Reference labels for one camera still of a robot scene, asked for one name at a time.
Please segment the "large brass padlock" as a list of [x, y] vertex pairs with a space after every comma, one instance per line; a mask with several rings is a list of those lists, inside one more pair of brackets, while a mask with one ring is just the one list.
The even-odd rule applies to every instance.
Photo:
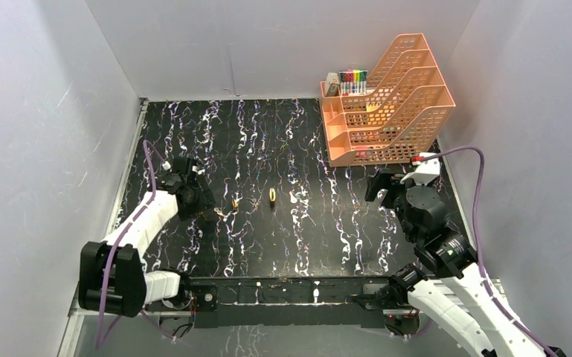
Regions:
[[269, 201], [271, 204], [276, 202], [276, 190], [273, 187], [269, 189]]

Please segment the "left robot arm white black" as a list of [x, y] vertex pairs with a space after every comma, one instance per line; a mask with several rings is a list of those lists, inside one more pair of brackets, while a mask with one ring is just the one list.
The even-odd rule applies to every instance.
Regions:
[[188, 275], [176, 268], [144, 272], [141, 260], [171, 219], [196, 219], [213, 213], [215, 198], [197, 158], [164, 164], [155, 188], [136, 209], [99, 242], [80, 252], [78, 304], [89, 311], [135, 317], [144, 307], [165, 300], [174, 309], [192, 301]]

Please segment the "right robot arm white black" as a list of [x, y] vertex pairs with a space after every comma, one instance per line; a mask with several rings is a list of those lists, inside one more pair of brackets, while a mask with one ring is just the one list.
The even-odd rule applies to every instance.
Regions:
[[502, 301], [469, 239], [448, 226], [446, 204], [430, 180], [389, 169], [368, 177], [366, 201], [385, 190], [381, 205], [395, 212], [420, 265], [408, 264], [377, 292], [364, 293], [363, 305], [418, 309], [471, 356], [563, 356], [538, 342]]

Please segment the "orange plastic file organizer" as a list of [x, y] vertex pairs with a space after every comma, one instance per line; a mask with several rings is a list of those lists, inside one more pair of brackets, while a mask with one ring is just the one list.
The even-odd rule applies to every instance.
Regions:
[[403, 164], [427, 152], [456, 103], [423, 33], [395, 37], [367, 94], [319, 99], [331, 167]]

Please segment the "coloured marker pen set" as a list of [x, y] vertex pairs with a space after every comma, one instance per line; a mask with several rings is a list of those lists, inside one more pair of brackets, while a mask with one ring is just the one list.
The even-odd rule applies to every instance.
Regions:
[[367, 70], [340, 71], [338, 75], [342, 96], [367, 94]]

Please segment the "grey eraser box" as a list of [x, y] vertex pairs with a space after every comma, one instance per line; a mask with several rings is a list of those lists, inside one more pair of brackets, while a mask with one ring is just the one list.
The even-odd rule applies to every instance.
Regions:
[[324, 96], [336, 97], [340, 92], [341, 79], [339, 73], [330, 72], [324, 81]]

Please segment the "aluminium left side rail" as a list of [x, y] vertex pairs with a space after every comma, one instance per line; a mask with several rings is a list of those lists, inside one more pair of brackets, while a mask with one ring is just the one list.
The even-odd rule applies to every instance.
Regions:
[[135, 124], [135, 131], [132, 136], [128, 154], [126, 156], [126, 165], [121, 174], [118, 188], [115, 192], [115, 200], [113, 201], [112, 210], [109, 216], [109, 221], [107, 222], [104, 233], [100, 237], [93, 239], [93, 242], [95, 243], [101, 242], [104, 238], [110, 235], [116, 228], [118, 228], [122, 223], [122, 218], [124, 218], [126, 215], [125, 213], [123, 213], [123, 208], [122, 208], [123, 199], [126, 195], [127, 185], [130, 181], [132, 165], [136, 152], [139, 150], [139, 147], [141, 146], [142, 142], [141, 133], [143, 131], [143, 125], [145, 122], [145, 117], [147, 114], [149, 103], [150, 103], [149, 98], [147, 97], [140, 98], [140, 106], [138, 107], [138, 116]]

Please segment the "aluminium rail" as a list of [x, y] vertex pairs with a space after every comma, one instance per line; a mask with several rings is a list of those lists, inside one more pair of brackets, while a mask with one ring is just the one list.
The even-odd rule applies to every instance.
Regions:
[[101, 242], [104, 238], [110, 235], [116, 228], [118, 228], [122, 223], [122, 218], [124, 218], [126, 215], [125, 213], [123, 213], [123, 208], [122, 208], [123, 199], [126, 195], [127, 185], [130, 181], [132, 165], [136, 152], [139, 150], [139, 147], [141, 146], [142, 142], [141, 133], [143, 131], [143, 125], [145, 122], [145, 117], [147, 114], [149, 103], [150, 103], [149, 98], [147, 97], [140, 98], [140, 106], [138, 107], [138, 116], [135, 124], [135, 131], [132, 136], [128, 154], [126, 156], [126, 165], [121, 174], [118, 188], [115, 192], [115, 200], [113, 201], [112, 210], [109, 216], [109, 221], [107, 222], [104, 233], [100, 237], [93, 239], [93, 242], [95, 243]]
[[156, 317], [188, 317], [202, 324], [354, 324], [384, 315], [415, 315], [422, 310], [389, 297], [380, 277], [194, 278], [181, 303], [146, 305]]

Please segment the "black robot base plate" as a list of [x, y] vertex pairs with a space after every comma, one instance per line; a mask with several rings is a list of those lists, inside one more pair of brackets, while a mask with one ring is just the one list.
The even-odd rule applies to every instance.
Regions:
[[422, 324], [387, 277], [193, 277], [186, 288], [200, 328], [357, 325], [412, 335]]

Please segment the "aluminium front rail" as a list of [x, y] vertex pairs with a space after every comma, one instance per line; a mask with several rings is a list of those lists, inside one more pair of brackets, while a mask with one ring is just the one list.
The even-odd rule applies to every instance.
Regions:
[[422, 310], [389, 297], [380, 277], [194, 278], [181, 303], [146, 305], [156, 317], [188, 317], [202, 324], [354, 324], [384, 315], [415, 315]]

